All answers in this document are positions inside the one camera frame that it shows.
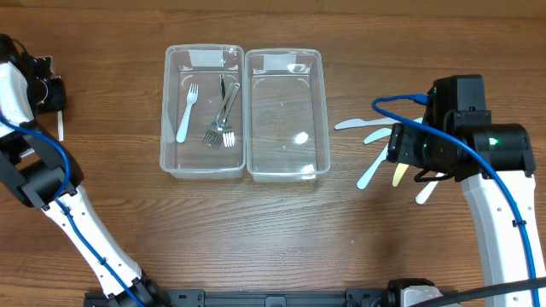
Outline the white plastic knife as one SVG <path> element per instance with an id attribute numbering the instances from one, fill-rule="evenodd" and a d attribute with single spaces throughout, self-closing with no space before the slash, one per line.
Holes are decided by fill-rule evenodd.
<path id="1" fill-rule="evenodd" d="M 415 202 L 418 205 L 423 205 L 427 202 L 428 198 L 438 185 L 439 181 L 431 181 L 426 184 L 426 186 L 417 194 L 415 197 Z"/>

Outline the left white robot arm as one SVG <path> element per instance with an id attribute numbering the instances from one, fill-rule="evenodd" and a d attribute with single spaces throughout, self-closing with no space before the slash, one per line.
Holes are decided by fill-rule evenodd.
<path id="1" fill-rule="evenodd" d="M 170 306 L 170 296 L 117 244 L 94 211 L 75 158 L 37 120 L 67 104 L 51 56 L 34 57 L 1 36 L 1 182 L 67 235 L 95 273 L 100 293 L 86 306 Z"/>

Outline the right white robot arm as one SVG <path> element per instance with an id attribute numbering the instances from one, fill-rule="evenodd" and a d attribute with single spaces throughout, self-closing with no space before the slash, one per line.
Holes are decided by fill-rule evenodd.
<path id="1" fill-rule="evenodd" d="M 408 100 L 424 106 L 420 123 L 380 108 L 391 119 L 388 161 L 419 169 L 416 182 L 452 179 L 462 186 L 471 211 L 485 284 L 462 293 L 427 298 L 429 286 L 396 287 L 391 306 L 457 306 L 483 298 L 488 306 L 543 306 L 545 263 L 537 231 L 530 137 L 520 124 L 495 124 L 485 104 L 480 75 L 433 82 Z"/>

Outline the white plastic fork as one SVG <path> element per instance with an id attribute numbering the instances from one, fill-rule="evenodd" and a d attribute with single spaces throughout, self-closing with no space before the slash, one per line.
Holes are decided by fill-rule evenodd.
<path id="1" fill-rule="evenodd" d="M 64 141 L 64 122 L 63 122 L 63 112 L 57 112 L 57 133 L 59 142 Z"/>
<path id="2" fill-rule="evenodd" d="M 186 108 L 184 109 L 181 123 L 176 134 L 176 142 L 185 142 L 189 130 L 189 120 L 193 105 L 197 102 L 199 96 L 199 85 L 191 84 L 186 97 Z"/>

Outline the metal fork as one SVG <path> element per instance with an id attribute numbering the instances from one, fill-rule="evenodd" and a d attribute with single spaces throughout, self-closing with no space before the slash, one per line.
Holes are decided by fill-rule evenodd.
<path id="1" fill-rule="evenodd" d="M 202 139 L 202 141 L 205 142 L 207 145 L 220 145 L 224 133 L 224 118 L 227 115 L 228 109 L 232 106 L 239 89 L 240 84 L 238 82 L 234 82 L 229 85 L 229 88 L 223 99 L 222 106 L 217 113 L 216 118 L 209 125 L 209 128 L 206 130 L 206 134 Z"/>
<path id="2" fill-rule="evenodd" d="M 228 106 L 226 109 L 225 117 L 223 120 L 223 144 L 226 148 L 231 148 L 235 146 L 235 134 L 234 131 L 229 124 L 228 118 L 231 111 L 231 108 L 233 106 L 233 103 L 235 101 L 235 95 L 232 95 L 229 99 Z"/>

